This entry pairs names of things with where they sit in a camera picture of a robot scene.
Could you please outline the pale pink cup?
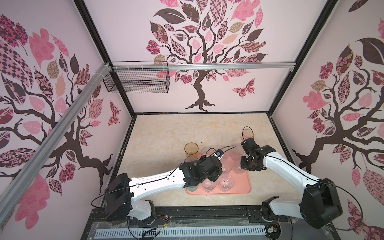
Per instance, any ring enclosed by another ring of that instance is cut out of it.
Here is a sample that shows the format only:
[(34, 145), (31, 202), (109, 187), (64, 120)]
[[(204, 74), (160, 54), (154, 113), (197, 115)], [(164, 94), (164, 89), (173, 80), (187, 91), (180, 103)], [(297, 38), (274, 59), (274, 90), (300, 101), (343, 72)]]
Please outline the pale pink cup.
[(235, 162), (235, 166), (234, 166), (233, 170), (234, 170), (234, 173), (236, 173), (238, 175), (240, 175), (240, 174), (245, 172), (245, 170), (243, 170), (241, 168), (241, 161), (236, 161)]

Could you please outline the clear cup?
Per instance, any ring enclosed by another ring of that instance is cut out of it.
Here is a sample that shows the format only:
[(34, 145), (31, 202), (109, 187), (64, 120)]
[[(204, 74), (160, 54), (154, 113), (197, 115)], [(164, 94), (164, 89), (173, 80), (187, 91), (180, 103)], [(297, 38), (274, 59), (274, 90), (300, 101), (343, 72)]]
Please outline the clear cup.
[(211, 154), (215, 153), (215, 149), (212, 147), (205, 147), (201, 150), (201, 154), (205, 156), (210, 156)]
[(222, 174), (219, 178), (219, 188), (222, 192), (231, 190), (235, 185), (234, 178), (229, 174)]
[(217, 183), (210, 181), (209, 179), (206, 179), (202, 183), (203, 190), (206, 193), (212, 192), (217, 186)]
[(224, 151), (224, 153), (223, 153), (223, 155), (221, 157), (221, 161), (227, 160), (229, 158), (230, 154), (231, 154), (230, 150)]
[(228, 160), (221, 161), (222, 171), (224, 174), (228, 174), (232, 170), (232, 164)]
[(243, 154), (244, 150), (241, 146), (236, 146), (235, 148), (230, 150), (231, 158), (235, 162), (240, 161)]

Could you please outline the pink tray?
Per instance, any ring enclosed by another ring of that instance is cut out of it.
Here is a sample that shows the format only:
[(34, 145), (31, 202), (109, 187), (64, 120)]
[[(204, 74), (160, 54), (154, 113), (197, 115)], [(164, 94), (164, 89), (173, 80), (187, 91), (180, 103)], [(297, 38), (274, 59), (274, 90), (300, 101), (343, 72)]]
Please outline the pink tray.
[(220, 177), (219, 177), (215, 181), (215, 183), (217, 183), (217, 186), (212, 192), (206, 193), (203, 190), (202, 184), (199, 184), (198, 185), (199, 187), (195, 192), (190, 192), (186, 189), (187, 194), (197, 196), (197, 195), (228, 195), (228, 194), (248, 194), (248, 193), (250, 193), (252, 190), (252, 187), (251, 187), (251, 182), (250, 182), (250, 179), (249, 179), (247, 172), (244, 172), (240, 175), (234, 173), (233, 168), (235, 166), (235, 161), (232, 160), (231, 155), (229, 156), (229, 158), (227, 160), (230, 161), (232, 164), (232, 170), (228, 174), (231, 175), (235, 180), (235, 185), (231, 190), (229, 190), (225, 193), (220, 190), (220, 188), (219, 188), (219, 178)]

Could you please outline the amber plastic cup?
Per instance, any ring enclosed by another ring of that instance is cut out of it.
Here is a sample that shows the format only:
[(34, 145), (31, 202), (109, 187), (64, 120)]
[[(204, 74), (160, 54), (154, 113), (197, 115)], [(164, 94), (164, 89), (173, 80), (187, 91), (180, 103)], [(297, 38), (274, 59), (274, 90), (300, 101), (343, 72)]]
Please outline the amber plastic cup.
[(184, 151), (187, 157), (194, 156), (199, 152), (199, 146), (196, 143), (187, 143), (184, 147)]

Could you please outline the blue-grey plastic cup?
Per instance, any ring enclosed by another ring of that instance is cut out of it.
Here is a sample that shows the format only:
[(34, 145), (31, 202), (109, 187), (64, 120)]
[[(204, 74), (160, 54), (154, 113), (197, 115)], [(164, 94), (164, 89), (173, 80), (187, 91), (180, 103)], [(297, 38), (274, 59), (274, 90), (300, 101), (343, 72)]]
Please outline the blue-grey plastic cup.
[(198, 161), (199, 159), (195, 156), (188, 156), (187, 158), (185, 158), (184, 162), (185, 163), (191, 163), (191, 162), (194, 162), (194, 161)]

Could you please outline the teal plastic cup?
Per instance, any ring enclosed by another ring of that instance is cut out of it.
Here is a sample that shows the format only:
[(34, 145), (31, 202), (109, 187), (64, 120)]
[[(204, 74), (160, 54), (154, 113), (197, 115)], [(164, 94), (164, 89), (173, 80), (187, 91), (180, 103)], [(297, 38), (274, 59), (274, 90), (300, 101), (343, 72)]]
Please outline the teal plastic cup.
[(190, 192), (195, 192), (197, 189), (198, 189), (199, 186), (195, 186), (195, 187), (187, 187), (187, 190), (190, 191)]

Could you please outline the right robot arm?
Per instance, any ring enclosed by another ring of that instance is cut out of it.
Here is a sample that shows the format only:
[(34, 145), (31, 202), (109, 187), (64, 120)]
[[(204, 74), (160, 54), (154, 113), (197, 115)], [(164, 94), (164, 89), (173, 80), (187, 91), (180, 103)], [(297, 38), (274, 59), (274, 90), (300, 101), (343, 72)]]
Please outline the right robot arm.
[(242, 141), (241, 146), (245, 152), (241, 158), (241, 169), (253, 172), (271, 170), (301, 195), (298, 200), (273, 196), (263, 201), (261, 215), (265, 221), (272, 222), (278, 216), (287, 216), (305, 220), (311, 227), (320, 229), (343, 214), (334, 182), (306, 173), (271, 146), (260, 147), (252, 138)]

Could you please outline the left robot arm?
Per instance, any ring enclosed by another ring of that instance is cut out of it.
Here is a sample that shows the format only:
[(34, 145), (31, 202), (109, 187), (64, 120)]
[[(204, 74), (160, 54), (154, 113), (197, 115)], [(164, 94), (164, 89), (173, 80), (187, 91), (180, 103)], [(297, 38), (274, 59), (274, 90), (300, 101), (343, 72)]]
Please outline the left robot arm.
[(169, 190), (196, 187), (206, 179), (215, 182), (223, 173), (223, 152), (197, 161), (183, 162), (174, 170), (158, 175), (129, 178), (127, 173), (118, 175), (105, 189), (105, 213), (108, 222), (124, 217), (145, 221), (155, 217), (152, 201), (145, 198)]

